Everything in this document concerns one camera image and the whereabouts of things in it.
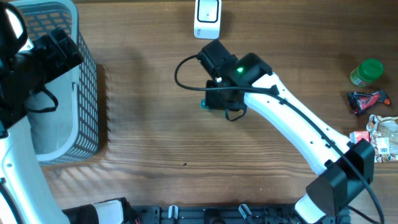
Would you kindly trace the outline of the blue mouthwash bottle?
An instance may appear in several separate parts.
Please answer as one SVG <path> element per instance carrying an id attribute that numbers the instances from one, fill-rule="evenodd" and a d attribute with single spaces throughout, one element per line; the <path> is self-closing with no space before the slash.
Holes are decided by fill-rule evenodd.
<path id="1" fill-rule="evenodd" d="M 205 99 L 202 99 L 202 101 L 201 101 L 201 107 L 202 107 L 203 109 L 208 109 L 208 107 L 206 106 L 206 101 L 205 101 Z"/>

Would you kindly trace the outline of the white brown snack pouch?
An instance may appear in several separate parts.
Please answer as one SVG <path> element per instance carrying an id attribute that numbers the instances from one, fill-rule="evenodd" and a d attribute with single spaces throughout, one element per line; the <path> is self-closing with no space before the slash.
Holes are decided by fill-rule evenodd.
<path id="1" fill-rule="evenodd" d="M 397 160 L 397 117 L 382 117 L 372 114 L 366 125 L 370 143 L 375 150 L 375 162 Z"/>

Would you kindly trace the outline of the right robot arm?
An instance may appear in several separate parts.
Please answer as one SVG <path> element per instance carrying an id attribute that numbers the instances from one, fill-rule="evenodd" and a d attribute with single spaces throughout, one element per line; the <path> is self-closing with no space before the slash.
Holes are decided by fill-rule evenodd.
<path id="1" fill-rule="evenodd" d="M 274 125 L 301 153 L 318 176 L 294 205 L 306 223 L 339 214 L 374 174 L 374 149 L 353 143 L 324 123 L 284 86 L 270 65 L 248 53 L 238 59 L 219 40 L 204 46 L 197 59 L 211 80 L 206 105 L 226 111 L 250 108 Z"/>

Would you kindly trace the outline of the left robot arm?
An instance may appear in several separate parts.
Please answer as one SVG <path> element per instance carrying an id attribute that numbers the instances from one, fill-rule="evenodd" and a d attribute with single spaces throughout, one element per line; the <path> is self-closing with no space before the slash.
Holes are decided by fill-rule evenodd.
<path id="1" fill-rule="evenodd" d="M 1 207 L 3 221 L 16 223 L 141 223 L 126 198 L 60 209 L 34 152 L 26 101 L 45 93 L 54 103 L 40 113 L 54 112 L 58 100 L 46 84 L 83 63 L 76 43 L 56 28 L 28 41 L 27 26 L 15 5 L 1 2 Z"/>

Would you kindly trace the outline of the red white small box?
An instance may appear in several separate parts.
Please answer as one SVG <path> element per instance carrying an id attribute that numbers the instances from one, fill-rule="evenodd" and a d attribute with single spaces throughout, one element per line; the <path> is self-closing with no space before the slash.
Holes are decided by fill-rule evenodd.
<path id="1" fill-rule="evenodd" d="M 368 131 L 354 131 L 349 134 L 349 139 L 354 144 L 360 142 L 362 139 L 366 140 L 367 142 L 371 142 Z"/>

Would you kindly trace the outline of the green lid spice jar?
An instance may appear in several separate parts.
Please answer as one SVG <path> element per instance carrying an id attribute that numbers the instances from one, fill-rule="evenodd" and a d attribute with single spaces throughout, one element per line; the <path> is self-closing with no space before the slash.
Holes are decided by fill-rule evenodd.
<path id="1" fill-rule="evenodd" d="M 366 87 L 381 78 L 383 73 L 383 64 L 375 58 L 369 58 L 351 72 L 350 80 L 356 86 Z"/>

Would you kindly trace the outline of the red black small packet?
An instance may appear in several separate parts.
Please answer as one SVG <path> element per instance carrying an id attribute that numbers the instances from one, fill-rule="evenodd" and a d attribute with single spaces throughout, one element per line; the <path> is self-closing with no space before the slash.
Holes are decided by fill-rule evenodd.
<path id="1" fill-rule="evenodd" d="M 349 105 L 356 116 L 365 114 L 368 109 L 378 103 L 383 103 L 386 106 L 391 105 L 391 99 L 383 90 L 374 93 L 348 92 L 347 97 Z"/>

